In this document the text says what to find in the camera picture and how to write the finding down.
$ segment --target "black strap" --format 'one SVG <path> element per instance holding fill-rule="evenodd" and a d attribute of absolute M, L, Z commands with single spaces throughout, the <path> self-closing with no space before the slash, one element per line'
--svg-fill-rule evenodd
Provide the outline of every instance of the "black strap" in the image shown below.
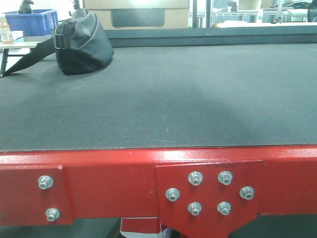
<path fill-rule="evenodd" d="M 54 38 L 38 43 L 37 46 L 30 51 L 30 53 L 26 54 L 18 62 L 16 62 L 3 74 L 2 77 L 31 67 L 53 53 L 55 53 Z"/>

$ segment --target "conveyor belt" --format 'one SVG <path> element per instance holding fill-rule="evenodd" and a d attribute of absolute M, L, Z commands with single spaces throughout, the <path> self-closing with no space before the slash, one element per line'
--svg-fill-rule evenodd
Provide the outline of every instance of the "conveyor belt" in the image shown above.
<path fill-rule="evenodd" d="M 0 151 L 317 144 L 317 44 L 115 49 L 0 79 Z"/>

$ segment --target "plastic buckle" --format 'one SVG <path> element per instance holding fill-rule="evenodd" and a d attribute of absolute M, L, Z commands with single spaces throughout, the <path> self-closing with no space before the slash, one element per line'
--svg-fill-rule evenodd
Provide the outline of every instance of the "plastic buckle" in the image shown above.
<path fill-rule="evenodd" d="M 55 34 L 54 46 L 57 50 L 70 49 L 70 39 L 62 34 Z"/>

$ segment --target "floor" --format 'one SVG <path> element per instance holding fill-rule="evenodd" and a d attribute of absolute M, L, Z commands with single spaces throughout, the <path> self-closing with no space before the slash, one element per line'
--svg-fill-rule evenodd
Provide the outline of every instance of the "floor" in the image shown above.
<path fill-rule="evenodd" d="M 76 219 L 66 226 L 0 227 L 2 238 L 106 238 L 118 219 Z"/>

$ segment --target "red mounting plate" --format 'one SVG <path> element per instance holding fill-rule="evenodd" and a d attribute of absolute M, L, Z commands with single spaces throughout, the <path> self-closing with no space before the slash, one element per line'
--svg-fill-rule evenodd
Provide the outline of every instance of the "red mounting plate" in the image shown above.
<path fill-rule="evenodd" d="M 53 178 L 53 187 L 39 188 L 38 178 L 43 175 Z M 0 226 L 73 223 L 68 187 L 62 166 L 1 166 Z M 47 221 L 45 211 L 49 208 L 59 210 L 60 218 Z"/>
<path fill-rule="evenodd" d="M 157 166 L 158 202 L 161 223 L 172 227 L 190 238 L 201 238 L 206 234 L 213 237 L 226 237 L 230 232 L 257 217 L 259 212 L 260 182 L 262 162 L 240 162 L 229 164 L 191 164 L 176 166 Z M 198 171 L 203 174 L 199 186 L 188 182 L 188 175 Z M 230 185 L 217 180 L 222 171 L 233 173 Z M 245 186 L 255 190 L 252 200 L 240 197 L 239 191 Z M 165 197 L 169 188 L 180 191 L 177 201 Z M 231 204 L 230 214 L 224 216 L 217 211 L 220 202 Z M 202 211 L 198 216 L 191 215 L 187 206 L 199 202 Z"/>

